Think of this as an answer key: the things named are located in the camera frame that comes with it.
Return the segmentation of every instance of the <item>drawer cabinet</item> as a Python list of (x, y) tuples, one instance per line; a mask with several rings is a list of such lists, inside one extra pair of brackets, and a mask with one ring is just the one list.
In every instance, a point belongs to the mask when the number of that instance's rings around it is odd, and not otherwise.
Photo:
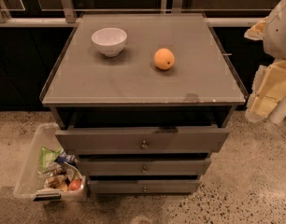
[(92, 193), (192, 193), (198, 180), (89, 181)]
[(191, 160), (165, 158), (100, 158), (78, 159), (77, 167), (83, 175), (203, 175), (210, 159)]
[[(91, 192), (196, 191), (211, 153), (229, 134), (229, 118), (247, 97), (204, 17), (84, 14), (81, 19), (41, 100)], [(93, 31), (109, 24), (128, 33), (125, 49), (110, 59), (90, 42)], [(152, 59), (163, 44), (176, 58), (167, 71)]]
[(155, 127), (96, 128), (58, 131), (56, 137), (69, 154), (211, 153), (220, 150), (225, 128)]

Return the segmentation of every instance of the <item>black cabinet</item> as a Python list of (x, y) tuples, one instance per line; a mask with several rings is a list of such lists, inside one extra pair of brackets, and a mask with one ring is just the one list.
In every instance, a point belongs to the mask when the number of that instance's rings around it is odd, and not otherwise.
[(0, 28), (0, 110), (43, 110), (39, 94), (72, 28)]
[(269, 65), (274, 58), (265, 54), (262, 41), (251, 41), (244, 37), (247, 27), (216, 27), (214, 31), (229, 56), (248, 93), (259, 65)]

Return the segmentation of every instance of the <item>dark cabinetry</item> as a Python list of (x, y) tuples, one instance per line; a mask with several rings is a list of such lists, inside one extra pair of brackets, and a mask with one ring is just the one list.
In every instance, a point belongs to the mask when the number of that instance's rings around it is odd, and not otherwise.
[(39, 94), (71, 28), (0, 28), (0, 110), (40, 110)]

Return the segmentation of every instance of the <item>white bowl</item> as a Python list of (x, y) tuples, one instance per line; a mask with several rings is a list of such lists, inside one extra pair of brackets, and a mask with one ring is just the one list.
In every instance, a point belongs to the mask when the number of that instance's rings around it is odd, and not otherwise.
[(117, 56), (126, 43), (127, 34), (119, 28), (104, 28), (95, 32), (92, 41), (96, 48), (108, 57)]

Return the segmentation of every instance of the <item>food package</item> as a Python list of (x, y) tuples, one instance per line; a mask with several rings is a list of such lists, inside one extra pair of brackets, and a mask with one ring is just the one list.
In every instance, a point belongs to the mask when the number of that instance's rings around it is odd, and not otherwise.
[(50, 162), (48, 167), (43, 172), (38, 171), (38, 177), (47, 179), (50, 176), (61, 175), (62, 173), (62, 165), (57, 162)]
[(69, 182), (71, 182), (75, 179), (81, 179), (82, 178), (79, 170), (76, 167), (68, 164), (67, 162), (65, 162), (62, 165), (62, 168), (63, 168), (64, 172), (66, 172)]
[(259, 41), (264, 39), (265, 25), (268, 17), (259, 20), (255, 25), (245, 33), (245, 38), (253, 41)]
[(60, 148), (57, 151), (52, 151), (45, 147), (42, 147), (40, 149), (40, 154), (39, 154), (39, 172), (40, 173), (44, 173), (47, 171), (49, 164), (51, 162), (54, 162), (57, 159), (61, 150), (62, 149)]
[(62, 189), (63, 191), (67, 191), (66, 179), (67, 177), (65, 175), (51, 176), (46, 179), (44, 188)]
[(75, 155), (67, 155), (63, 149), (55, 161), (59, 164), (67, 162), (70, 165), (76, 166)]

